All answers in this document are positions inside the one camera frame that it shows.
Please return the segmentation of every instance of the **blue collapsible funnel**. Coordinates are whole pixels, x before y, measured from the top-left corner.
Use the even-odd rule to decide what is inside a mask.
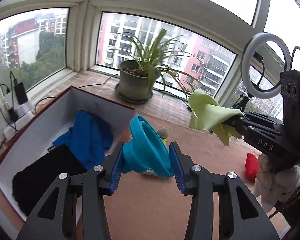
[[[169,152],[146,119],[140,114],[135,115],[130,121],[130,131],[133,139],[123,146],[122,172],[143,173],[150,169],[161,178],[172,177]]]

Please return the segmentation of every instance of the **gray plant pot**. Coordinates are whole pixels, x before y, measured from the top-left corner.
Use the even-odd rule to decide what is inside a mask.
[[[136,102],[146,102],[149,100],[148,94],[148,80],[146,77],[138,77],[124,71],[125,68],[138,68],[138,63],[135,60],[126,60],[119,64],[120,81],[118,92],[121,97]]]

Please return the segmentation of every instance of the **green cloth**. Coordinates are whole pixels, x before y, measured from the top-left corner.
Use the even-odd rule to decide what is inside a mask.
[[[189,97],[188,102],[192,109],[189,128],[213,130],[226,146],[229,146],[230,136],[242,139],[242,135],[234,127],[222,124],[222,122],[234,115],[243,116],[239,109],[221,107],[212,96],[201,89],[195,90]]]

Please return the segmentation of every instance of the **spider plant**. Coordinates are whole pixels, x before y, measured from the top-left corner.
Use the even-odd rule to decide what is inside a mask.
[[[137,74],[139,76],[148,77],[148,94],[150,94],[154,81],[159,76],[162,78],[163,82],[163,94],[165,93],[166,89],[166,81],[163,73],[167,73],[170,75],[176,83],[180,86],[183,93],[186,95],[189,95],[188,89],[186,89],[183,85],[183,83],[180,81],[179,74],[186,75],[188,77],[193,78],[194,80],[197,80],[193,76],[191,76],[188,73],[185,73],[183,71],[173,69],[168,65],[162,64],[162,61],[170,58],[175,57],[175,54],[172,54],[174,52],[177,52],[177,56],[183,56],[183,57],[196,57],[192,55],[191,53],[182,51],[180,48],[173,47],[175,44],[184,44],[178,40],[181,36],[186,35],[179,35],[175,38],[162,41],[164,36],[166,35],[166,30],[161,29],[159,32],[159,35],[155,38],[153,43],[151,44],[151,41],[148,41],[147,44],[143,45],[141,41],[132,33],[129,33],[132,35],[129,37],[129,40],[131,43],[133,43],[136,46],[136,54],[132,55],[129,54],[137,63],[138,63],[138,70]],[[186,81],[186,83],[189,84],[192,91],[195,90],[192,84]]]

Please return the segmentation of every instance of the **soil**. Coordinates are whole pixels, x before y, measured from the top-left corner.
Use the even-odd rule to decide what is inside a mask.
[[[128,72],[131,75],[138,76],[138,77],[148,77],[148,73],[143,72],[142,70],[138,68],[130,68],[127,67],[124,69],[124,71]]]

